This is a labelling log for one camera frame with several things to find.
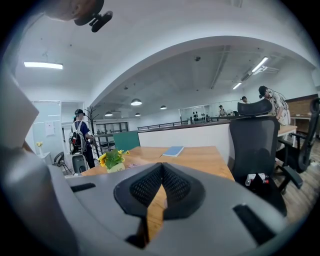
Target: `blue notebook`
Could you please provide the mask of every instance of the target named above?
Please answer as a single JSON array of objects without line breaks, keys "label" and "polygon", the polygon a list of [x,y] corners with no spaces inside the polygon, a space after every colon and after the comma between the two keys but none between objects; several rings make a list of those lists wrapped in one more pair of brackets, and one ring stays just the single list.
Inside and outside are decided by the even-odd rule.
[{"label": "blue notebook", "polygon": [[183,149],[183,146],[172,146],[162,155],[167,157],[177,157]]}]

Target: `paper on wall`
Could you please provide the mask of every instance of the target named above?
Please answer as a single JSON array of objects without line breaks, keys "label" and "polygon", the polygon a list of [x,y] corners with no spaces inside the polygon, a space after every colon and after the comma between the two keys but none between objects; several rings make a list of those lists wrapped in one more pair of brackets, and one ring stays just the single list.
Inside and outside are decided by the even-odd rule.
[{"label": "paper on wall", "polygon": [[55,135],[55,126],[53,121],[45,122],[45,136]]}]

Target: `yellow sunflower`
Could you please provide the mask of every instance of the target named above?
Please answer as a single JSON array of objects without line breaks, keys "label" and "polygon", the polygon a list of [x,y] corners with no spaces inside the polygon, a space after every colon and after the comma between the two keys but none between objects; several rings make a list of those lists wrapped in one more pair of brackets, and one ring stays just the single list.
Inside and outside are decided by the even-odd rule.
[{"label": "yellow sunflower", "polygon": [[104,153],[102,156],[99,157],[99,162],[100,162],[100,165],[102,167],[106,166],[106,160],[107,160],[107,154],[106,153]]}]

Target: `black office chair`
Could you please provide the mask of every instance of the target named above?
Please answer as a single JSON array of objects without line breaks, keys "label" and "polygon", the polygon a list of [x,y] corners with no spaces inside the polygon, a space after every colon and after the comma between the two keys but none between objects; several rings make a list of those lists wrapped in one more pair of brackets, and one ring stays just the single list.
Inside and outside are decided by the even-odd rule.
[{"label": "black office chair", "polygon": [[[275,157],[283,161],[282,166],[290,166],[299,174],[303,173],[310,165],[310,153],[314,145],[314,135],[319,122],[319,102],[320,98],[316,98],[310,103],[311,118],[307,135],[291,133],[292,136],[297,138],[297,147],[294,147],[289,141],[283,139],[278,140],[280,143],[284,144],[285,147],[279,150]],[[301,148],[300,139],[304,140]]]},{"label": "black office chair", "polygon": [[65,163],[65,154],[63,152],[60,152],[59,154],[57,154],[55,156],[55,158],[53,160],[53,166],[57,166],[57,167],[62,166],[66,172],[68,170],[72,174],[72,172],[70,171],[70,169],[68,168],[68,166]]},{"label": "black office chair", "polygon": [[[286,177],[279,187],[272,180],[280,125],[275,116],[257,116],[267,114],[271,109],[272,104],[267,99],[252,104],[238,102],[239,114],[249,117],[230,122],[235,155],[232,175],[237,183],[268,201],[286,216],[287,209],[281,191],[289,181],[293,181],[300,189],[303,181],[289,166],[280,167]],[[261,173],[270,177],[268,183],[263,183],[256,175],[250,186],[246,186],[248,174]]]}]

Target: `coat rack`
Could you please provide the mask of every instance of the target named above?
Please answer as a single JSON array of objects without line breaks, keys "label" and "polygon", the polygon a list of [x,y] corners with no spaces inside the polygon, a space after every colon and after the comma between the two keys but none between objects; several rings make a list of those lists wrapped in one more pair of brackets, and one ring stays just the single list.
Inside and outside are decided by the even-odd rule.
[{"label": "coat rack", "polygon": [[[92,106],[90,106],[89,109],[85,109],[85,110],[88,112],[88,114],[87,114],[87,117],[89,119],[88,122],[91,123],[91,131],[92,131],[92,134],[94,136],[95,135],[94,122],[96,122],[94,120],[95,120],[95,118],[97,116],[99,116],[99,114],[97,114],[95,117],[93,117],[94,116],[93,112],[96,111],[96,110]],[[94,147],[95,147],[96,155],[99,158],[100,156],[99,156],[98,147],[97,147],[97,143],[96,142],[94,142]]]}]

